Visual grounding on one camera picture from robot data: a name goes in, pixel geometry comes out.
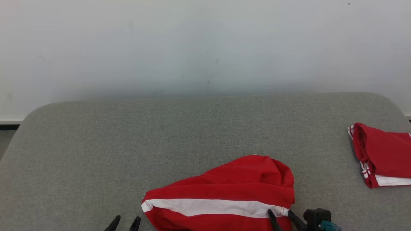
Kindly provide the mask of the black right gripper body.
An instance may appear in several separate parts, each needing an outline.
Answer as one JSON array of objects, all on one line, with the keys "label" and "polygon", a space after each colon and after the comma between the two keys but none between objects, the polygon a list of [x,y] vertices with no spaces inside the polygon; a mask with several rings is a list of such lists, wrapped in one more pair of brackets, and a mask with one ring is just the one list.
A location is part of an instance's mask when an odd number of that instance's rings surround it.
[{"label": "black right gripper body", "polygon": [[307,209],[303,218],[307,231],[342,231],[342,228],[331,221],[331,212],[325,209]]}]

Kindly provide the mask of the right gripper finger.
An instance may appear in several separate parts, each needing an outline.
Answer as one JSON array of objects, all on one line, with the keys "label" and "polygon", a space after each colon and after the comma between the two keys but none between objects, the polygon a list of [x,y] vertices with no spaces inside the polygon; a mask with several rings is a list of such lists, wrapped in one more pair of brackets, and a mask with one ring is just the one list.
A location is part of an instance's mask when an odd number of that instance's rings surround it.
[{"label": "right gripper finger", "polygon": [[291,210],[288,211],[288,218],[292,224],[296,227],[297,231],[308,231],[307,225],[296,216]]},{"label": "right gripper finger", "polygon": [[270,221],[270,225],[272,227],[273,231],[282,231],[281,226],[279,225],[279,223],[276,220],[276,216],[273,213],[273,211],[271,209],[267,210],[267,215],[268,215],[268,219]]}]

